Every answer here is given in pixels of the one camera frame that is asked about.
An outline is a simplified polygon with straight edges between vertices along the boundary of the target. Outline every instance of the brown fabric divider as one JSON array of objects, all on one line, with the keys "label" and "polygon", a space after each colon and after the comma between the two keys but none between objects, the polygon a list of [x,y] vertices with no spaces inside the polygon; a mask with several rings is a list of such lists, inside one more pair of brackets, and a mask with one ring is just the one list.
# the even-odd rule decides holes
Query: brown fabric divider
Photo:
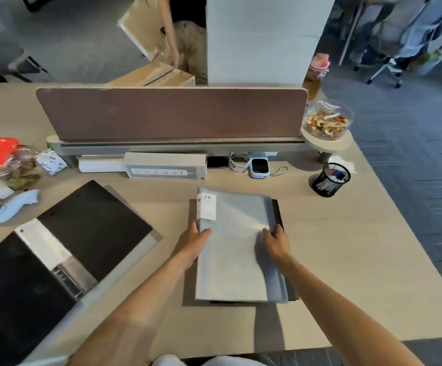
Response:
[{"label": "brown fabric divider", "polygon": [[299,88],[39,88],[63,141],[298,137]]}]

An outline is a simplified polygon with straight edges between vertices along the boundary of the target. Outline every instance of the hand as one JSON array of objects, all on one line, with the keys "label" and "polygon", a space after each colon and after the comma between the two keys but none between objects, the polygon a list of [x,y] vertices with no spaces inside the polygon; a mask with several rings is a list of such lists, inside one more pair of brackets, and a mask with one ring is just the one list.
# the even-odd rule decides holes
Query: hand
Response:
[{"label": "hand", "polygon": [[267,228],[264,228],[262,233],[263,243],[265,244],[268,255],[274,261],[279,272],[284,274],[285,263],[292,257],[289,246],[289,237],[285,234],[284,229],[279,224],[275,226],[275,233],[273,236]]},{"label": "hand", "polygon": [[199,233],[196,221],[192,222],[189,228],[182,234],[185,243],[178,255],[185,259],[186,269],[192,266],[194,260],[200,255],[200,252],[206,246],[207,238],[211,236],[211,229],[208,228]]},{"label": "hand", "polygon": [[175,69],[179,68],[179,51],[177,49],[172,49],[169,64]]}]

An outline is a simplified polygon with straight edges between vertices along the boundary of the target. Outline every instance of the glass bowl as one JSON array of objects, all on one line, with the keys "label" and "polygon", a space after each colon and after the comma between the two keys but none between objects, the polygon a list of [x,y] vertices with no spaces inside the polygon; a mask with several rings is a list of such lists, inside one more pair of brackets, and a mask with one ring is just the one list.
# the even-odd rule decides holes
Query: glass bowl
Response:
[{"label": "glass bowl", "polygon": [[312,102],[304,114],[303,127],[323,140],[338,140],[353,122],[353,112],[345,104],[333,99]]}]

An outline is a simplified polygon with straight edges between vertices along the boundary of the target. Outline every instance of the person's left hand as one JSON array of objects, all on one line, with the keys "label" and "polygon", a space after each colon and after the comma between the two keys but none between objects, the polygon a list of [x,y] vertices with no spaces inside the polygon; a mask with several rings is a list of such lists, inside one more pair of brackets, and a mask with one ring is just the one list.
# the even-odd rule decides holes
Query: person's left hand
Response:
[{"label": "person's left hand", "polygon": [[194,260],[200,255],[200,252],[206,246],[207,238],[211,235],[211,229],[208,228],[199,233],[197,230],[197,222],[190,224],[189,228],[183,233],[184,245],[182,246],[179,256],[186,260],[186,268],[192,266]]}]

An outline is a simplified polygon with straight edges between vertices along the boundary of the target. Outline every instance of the cardboard box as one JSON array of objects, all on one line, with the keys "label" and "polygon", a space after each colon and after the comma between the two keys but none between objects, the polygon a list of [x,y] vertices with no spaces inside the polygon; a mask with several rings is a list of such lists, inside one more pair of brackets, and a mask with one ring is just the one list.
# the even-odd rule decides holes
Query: cardboard box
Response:
[{"label": "cardboard box", "polygon": [[170,47],[157,0],[135,0],[118,24],[150,61],[168,62]]},{"label": "cardboard box", "polygon": [[108,87],[177,87],[195,86],[195,77],[180,69],[154,61],[107,84]]}]

